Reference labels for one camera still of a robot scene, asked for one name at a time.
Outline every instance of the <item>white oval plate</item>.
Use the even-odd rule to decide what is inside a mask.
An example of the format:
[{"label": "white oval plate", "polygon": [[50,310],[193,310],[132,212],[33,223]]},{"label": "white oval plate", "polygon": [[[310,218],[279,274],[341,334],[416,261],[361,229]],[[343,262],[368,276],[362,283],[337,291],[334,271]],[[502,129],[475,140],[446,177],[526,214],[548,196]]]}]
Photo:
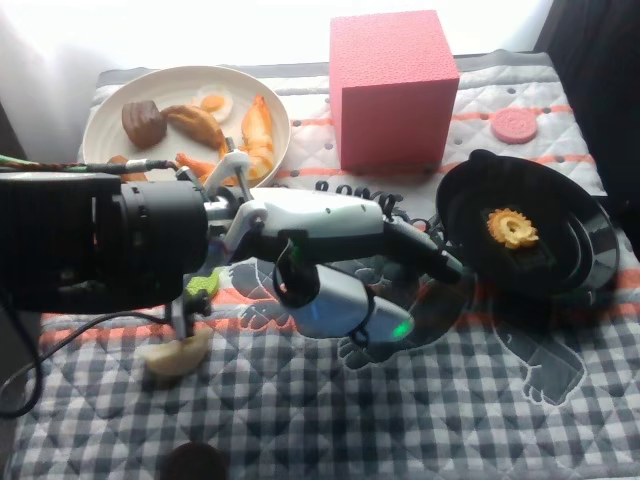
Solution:
[{"label": "white oval plate", "polygon": [[[224,67],[189,66],[159,70],[137,78],[122,86],[98,108],[89,121],[82,140],[82,154],[87,163],[106,163],[115,155],[130,160],[173,160],[184,152],[196,160],[218,162],[218,152],[191,140],[170,125],[167,135],[157,145],[139,150],[122,128],[122,107],[125,103],[153,100],[159,110],[171,105],[190,105],[199,88],[205,85],[224,85],[233,97],[229,118],[220,124],[225,136],[236,145],[243,145],[241,123],[256,95],[262,95],[271,112],[273,124],[274,166],[256,186],[267,186],[273,179],[289,146],[291,123],[278,96],[265,84],[250,75]],[[174,179],[169,170],[146,173],[152,181]]]}]

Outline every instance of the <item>pink disc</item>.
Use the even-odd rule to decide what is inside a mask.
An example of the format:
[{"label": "pink disc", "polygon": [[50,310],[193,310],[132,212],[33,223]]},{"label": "pink disc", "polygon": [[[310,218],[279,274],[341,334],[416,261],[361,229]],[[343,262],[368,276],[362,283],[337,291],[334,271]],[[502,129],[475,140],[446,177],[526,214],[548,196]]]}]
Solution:
[{"label": "pink disc", "polygon": [[536,116],[524,108],[505,108],[491,119],[491,132],[505,143],[527,143],[538,133]]}]

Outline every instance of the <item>frying pan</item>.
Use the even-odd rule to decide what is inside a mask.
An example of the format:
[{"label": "frying pan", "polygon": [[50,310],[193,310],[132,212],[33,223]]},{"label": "frying pan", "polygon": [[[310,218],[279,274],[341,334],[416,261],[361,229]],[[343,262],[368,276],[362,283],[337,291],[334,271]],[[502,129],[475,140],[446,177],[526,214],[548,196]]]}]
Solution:
[{"label": "frying pan", "polygon": [[[475,150],[443,178],[436,208],[454,255],[507,291],[552,297],[604,286],[620,251],[600,204],[578,184],[535,162]],[[487,229],[510,208],[538,229],[536,246],[510,250]]]}]

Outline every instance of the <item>quilted stitching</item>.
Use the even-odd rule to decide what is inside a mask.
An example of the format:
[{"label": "quilted stitching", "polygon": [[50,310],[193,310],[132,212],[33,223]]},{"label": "quilted stitching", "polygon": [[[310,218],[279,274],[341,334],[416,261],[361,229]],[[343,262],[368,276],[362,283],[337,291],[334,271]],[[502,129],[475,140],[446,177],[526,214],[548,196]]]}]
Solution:
[{"label": "quilted stitching", "polygon": [[[263,81],[293,119],[330,117],[327,77]],[[98,89],[91,114],[117,88]],[[454,113],[566,104],[553,68],[497,66],[461,75]],[[588,155],[573,115],[537,118],[538,137],[525,145],[497,141],[487,120],[454,120],[443,165],[476,148],[552,158],[551,168],[602,193],[592,162],[565,161]],[[391,191],[403,196],[399,206],[410,217],[429,218],[442,178],[296,176],[306,168],[339,170],[331,126],[293,127],[282,165],[290,174],[279,185],[312,189],[322,179],[332,190],[345,183]],[[619,239],[621,268],[639,268]],[[586,479],[640,470],[640,327],[629,308],[637,288],[612,295],[618,307],[610,322],[540,338],[499,316],[482,320],[492,311],[484,300],[439,308],[456,297],[437,290],[413,306],[425,332],[360,350],[348,339],[285,330],[290,319],[270,299],[270,267],[243,265],[235,278],[234,268],[221,276],[223,288],[239,289],[231,292],[237,305],[218,306],[210,319],[228,327],[216,329],[208,361],[176,385],[158,385],[133,358],[136,345],[164,340],[136,330],[133,319],[109,324],[129,335],[77,342],[47,361],[43,399],[19,422],[12,478],[152,479],[163,455],[189,440],[225,452],[232,478]],[[407,292],[425,282],[433,288],[422,279],[415,292],[400,289],[393,269],[375,259],[339,267],[407,307],[415,301]],[[237,325],[228,321],[236,317]],[[64,316],[43,328],[84,321]],[[545,383],[563,375],[565,391]]]}]

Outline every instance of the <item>pink box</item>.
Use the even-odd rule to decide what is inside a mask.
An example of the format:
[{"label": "pink box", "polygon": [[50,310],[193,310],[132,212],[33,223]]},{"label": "pink box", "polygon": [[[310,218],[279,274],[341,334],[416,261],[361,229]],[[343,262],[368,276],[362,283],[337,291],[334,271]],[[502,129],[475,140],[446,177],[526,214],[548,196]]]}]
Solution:
[{"label": "pink box", "polygon": [[342,168],[437,168],[459,80],[435,11],[332,19],[330,102]]}]

